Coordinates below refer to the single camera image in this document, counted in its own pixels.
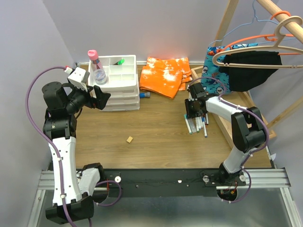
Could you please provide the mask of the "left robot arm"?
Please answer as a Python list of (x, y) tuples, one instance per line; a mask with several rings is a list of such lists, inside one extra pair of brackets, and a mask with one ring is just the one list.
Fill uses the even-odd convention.
[(56, 81), (44, 85), (42, 92), (47, 105), (43, 134), (50, 140), (54, 174), (53, 205), (46, 209), (46, 218), (60, 225), (91, 219), (94, 188), (101, 186), (106, 177), (100, 163), (85, 165), (81, 177), (77, 177), (75, 114), (85, 106), (103, 110), (111, 94), (98, 86), (82, 90), (70, 82)]

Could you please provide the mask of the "green black highlighter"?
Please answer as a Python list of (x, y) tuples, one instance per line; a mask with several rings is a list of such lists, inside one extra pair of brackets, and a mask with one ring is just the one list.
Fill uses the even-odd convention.
[(125, 62), (125, 59), (121, 59), (119, 61), (117, 61), (116, 63), (114, 63), (114, 65), (122, 65)]

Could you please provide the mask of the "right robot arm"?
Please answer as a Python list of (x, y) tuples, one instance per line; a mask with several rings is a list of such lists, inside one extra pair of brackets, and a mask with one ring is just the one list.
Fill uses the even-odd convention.
[(233, 148), (220, 164), (215, 182), (229, 185), (238, 177), (242, 166), (253, 152), (261, 150), (269, 139), (269, 132), (258, 108), (246, 108), (207, 94), (200, 83), (188, 87), (191, 98), (185, 100), (187, 117), (197, 118), (207, 113), (216, 114), (231, 123)]

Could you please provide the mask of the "pink cap pen tube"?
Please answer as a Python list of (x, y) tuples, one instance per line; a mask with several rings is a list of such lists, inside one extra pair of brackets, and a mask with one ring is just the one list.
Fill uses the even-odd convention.
[(88, 50), (88, 57), (94, 67), (94, 70), (103, 69), (96, 50)]

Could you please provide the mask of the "clear paperclip jar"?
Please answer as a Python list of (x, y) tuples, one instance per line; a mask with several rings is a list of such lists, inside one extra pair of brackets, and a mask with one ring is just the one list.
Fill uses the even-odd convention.
[(107, 83), (107, 75), (104, 69), (96, 69), (93, 72), (94, 80), (99, 85), (104, 85)]

